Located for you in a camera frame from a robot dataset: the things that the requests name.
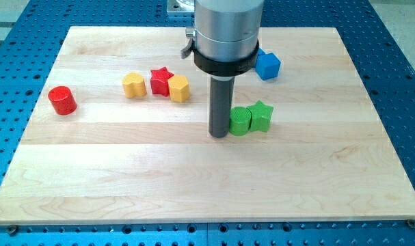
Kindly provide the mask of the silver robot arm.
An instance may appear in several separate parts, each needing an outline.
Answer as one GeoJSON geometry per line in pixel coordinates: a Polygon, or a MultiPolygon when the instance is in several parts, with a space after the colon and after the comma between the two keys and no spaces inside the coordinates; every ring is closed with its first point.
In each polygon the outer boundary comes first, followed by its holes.
{"type": "Polygon", "coordinates": [[[235,77],[254,67],[263,0],[195,0],[194,24],[180,56],[213,77],[235,77]]]}

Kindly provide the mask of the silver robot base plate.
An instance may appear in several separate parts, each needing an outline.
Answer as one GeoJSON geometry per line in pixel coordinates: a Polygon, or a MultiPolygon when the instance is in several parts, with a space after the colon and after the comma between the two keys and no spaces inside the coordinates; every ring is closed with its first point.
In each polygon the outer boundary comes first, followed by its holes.
{"type": "Polygon", "coordinates": [[[194,13],[194,0],[167,0],[168,16],[191,16],[194,13]]]}

